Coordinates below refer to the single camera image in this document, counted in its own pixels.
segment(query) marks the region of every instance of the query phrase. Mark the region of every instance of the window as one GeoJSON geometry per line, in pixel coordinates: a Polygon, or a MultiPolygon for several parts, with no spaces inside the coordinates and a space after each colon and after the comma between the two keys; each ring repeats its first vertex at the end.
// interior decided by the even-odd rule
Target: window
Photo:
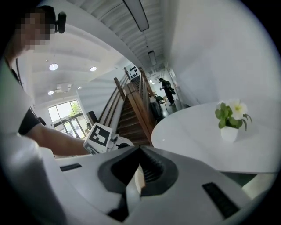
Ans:
{"type": "Polygon", "coordinates": [[[64,134],[82,139],[89,133],[87,121],[77,100],[50,107],[49,114],[55,129],[64,134]]]}

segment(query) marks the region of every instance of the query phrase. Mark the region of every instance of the black sleeve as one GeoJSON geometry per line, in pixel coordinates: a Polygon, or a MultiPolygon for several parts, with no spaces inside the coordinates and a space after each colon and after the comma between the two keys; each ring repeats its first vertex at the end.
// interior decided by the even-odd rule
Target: black sleeve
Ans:
{"type": "Polygon", "coordinates": [[[20,135],[26,135],[32,128],[34,128],[40,121],[37,117],[33,114],[31,109],[29,109],[23,118],[21,126],[18,130],[20,135]]]}

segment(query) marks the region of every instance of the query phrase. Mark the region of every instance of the potted plant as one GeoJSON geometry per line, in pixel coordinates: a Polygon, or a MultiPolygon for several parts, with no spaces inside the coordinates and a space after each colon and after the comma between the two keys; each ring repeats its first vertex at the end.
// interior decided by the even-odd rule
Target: potted plant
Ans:
{"type": "Polygon", "coordinates": [[[247,105],[240,101],[240,99],[231,99],[226,102],[219,102],[215,114],[219,119],[219,129],[224,140],[234,142],[237,138],[238,129],[245,125],[247,131],[247,122],[244,118],[251,120],[247,114],[247,105]]]}

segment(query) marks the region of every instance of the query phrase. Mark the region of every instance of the linear pendant light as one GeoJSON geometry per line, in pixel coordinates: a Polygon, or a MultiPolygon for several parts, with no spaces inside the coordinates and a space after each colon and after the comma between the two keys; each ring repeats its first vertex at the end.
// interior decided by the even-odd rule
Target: linear pendant light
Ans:
{"type": "Polygon", "coordinates": [[[155,53],[154,53],[154,51],[150,51],[150,52],[148,53],[148,56],[149,56],[149,58],[150,58],[150,61],[151,61],[152,65],[156,65],[156,58],[155,58],[155,53]]]}
{"type": "Polygon", "coordinates": [[[148,19],[146,18],[144,8],[140,0],[123,0],[131,15],[133,16],[140,31],[145,31],[149,28],[148,19]]]}

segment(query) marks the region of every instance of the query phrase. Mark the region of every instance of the white ceiling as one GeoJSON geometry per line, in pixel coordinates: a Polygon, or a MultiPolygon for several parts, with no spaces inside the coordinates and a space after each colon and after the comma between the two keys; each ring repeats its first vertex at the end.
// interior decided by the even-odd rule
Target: white ceiling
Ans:
{"type": "Polygon", "coordinates": [[[36,46],[29,54],[36,105],[76,95],[77,87],[128,62],[119,52],[93,35],[71,25],[66,25],[65,30],[63,34],[54,34],[48,44],[36,46]],[[57,70],[49,70],[52,63],[58,64],[57,70]],[[68,93],[47,95],[48,91],[55,90],[62,83],[72,85],[68,93]]]}
{"type": "Polygon", "coordinates": [[[151,67],[148,52],[155,51],[157,63],[164,60],[163,19],[160,0],[141,0],[150,28],[138,26],[122,0],[67,0],[105,24],[134,53],[144,68],[151,67]]]}

